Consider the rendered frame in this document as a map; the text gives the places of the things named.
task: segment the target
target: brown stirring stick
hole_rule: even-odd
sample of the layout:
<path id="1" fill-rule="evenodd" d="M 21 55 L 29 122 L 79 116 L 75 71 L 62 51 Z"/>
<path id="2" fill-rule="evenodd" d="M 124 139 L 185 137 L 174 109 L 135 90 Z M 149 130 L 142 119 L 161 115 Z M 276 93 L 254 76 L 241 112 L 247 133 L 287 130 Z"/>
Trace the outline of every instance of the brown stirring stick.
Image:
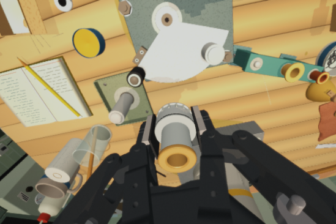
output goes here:
<path id="1" fill-rule="evenodd" d="M 87 181 L 92 176 L 93 161 L 94 161 L 94 151 L 95 151 L 95 144 L 97 142 L 97 135 L 98 135 L 98 127 L 96 126 L 94 128 L 94 133 L 93 133 L 91 156 L 89 158 L 89 165 L 88 165 L 88 172 L 87 172 Z"/>

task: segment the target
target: mug handle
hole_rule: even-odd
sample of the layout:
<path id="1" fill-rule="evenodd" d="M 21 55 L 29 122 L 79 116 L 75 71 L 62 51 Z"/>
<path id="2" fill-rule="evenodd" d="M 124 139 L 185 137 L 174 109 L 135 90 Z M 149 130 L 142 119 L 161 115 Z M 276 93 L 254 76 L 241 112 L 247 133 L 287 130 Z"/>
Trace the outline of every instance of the mug handle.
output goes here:
<path id="1" fill-rule="evenodd" d="M 75 189 L 72 189 L 72 190 L 68 189 L 67 193 L 75 193 L 81 187 L 82 182 L 83 182 L 83 176 L 81 174 L 77 173 L 77 177 L 79 177 L 79 179 L 80 179 L 78 185 L 76 186 Z"/>

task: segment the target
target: white bottle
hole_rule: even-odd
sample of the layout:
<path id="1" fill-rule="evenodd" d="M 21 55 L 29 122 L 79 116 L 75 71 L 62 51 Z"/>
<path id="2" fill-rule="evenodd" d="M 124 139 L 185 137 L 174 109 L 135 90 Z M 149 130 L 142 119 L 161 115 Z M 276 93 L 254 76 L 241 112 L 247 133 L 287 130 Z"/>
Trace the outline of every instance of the white bottle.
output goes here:
<path id="1" fill-rule="evenodd" d="M 61 209 L 67 203 L 71 193 L 66 193 L 63 198 L 50 198 L 45 197 L 38 207 L 38 211 L 41 215 L 38 217 L 38 221 L 42 223 L 47 223 L 50 217 L 55 216 L 61 211 Z"/>

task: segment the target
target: yellow pencil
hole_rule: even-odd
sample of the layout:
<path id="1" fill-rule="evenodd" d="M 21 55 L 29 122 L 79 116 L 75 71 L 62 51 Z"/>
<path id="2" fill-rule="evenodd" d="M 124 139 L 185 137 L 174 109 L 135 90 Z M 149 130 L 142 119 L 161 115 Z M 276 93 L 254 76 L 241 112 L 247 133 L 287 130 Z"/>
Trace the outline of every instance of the yellow pencil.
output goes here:
<path id="1" fill-rule="evenodd" d="M 38 81 L 40 81 L 40 83 L 42 83 L 55 97 L 57 97 L 57 99 L 59 99 L 68 109 L 70 109 L 77 117 L 82 118 L 82 116 L 73 109 L 73 107 L 71 107 L 60 95 L 57 94 L 56 91 L 54 91 L 41 77 L 39 77 L 35 71 L 33 71 L 26 63 L 24 63 L 23 61 L 21 61 L 19 58 L 17 58 L 23 65 L 23 67 L 25 67 L 29 73 L 31 73 L 34 78 L 36 78 Z"/>

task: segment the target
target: open notebook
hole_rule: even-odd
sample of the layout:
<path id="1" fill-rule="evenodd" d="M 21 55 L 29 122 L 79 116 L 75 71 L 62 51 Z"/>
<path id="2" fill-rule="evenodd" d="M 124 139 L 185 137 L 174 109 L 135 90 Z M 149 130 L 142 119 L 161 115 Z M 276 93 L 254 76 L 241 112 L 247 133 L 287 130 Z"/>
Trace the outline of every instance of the open notebook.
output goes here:
<path id="1" fill-rule="evenodd" d="M 92 116 L 63 57 L 29 66 L 83 118 Z M 0 97 L 25 127 L 78 119 L 24 67 L 0 73 Z"/>

